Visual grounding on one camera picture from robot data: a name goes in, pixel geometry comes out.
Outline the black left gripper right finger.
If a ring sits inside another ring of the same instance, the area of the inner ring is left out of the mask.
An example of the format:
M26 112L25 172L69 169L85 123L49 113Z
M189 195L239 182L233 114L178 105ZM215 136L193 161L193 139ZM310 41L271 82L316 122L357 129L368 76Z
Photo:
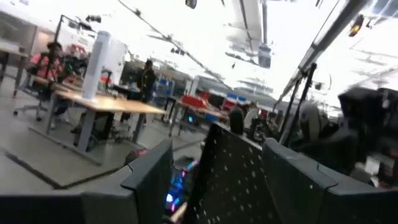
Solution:
M268 138L265 180L282 223L397 224L397 190L340 174Z

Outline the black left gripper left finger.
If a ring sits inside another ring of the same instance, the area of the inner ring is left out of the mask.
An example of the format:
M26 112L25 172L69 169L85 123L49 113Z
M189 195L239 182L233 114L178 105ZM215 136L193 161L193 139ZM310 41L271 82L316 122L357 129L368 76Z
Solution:
M3 224L158 224L172 178L172 140L86 190L1 194Z

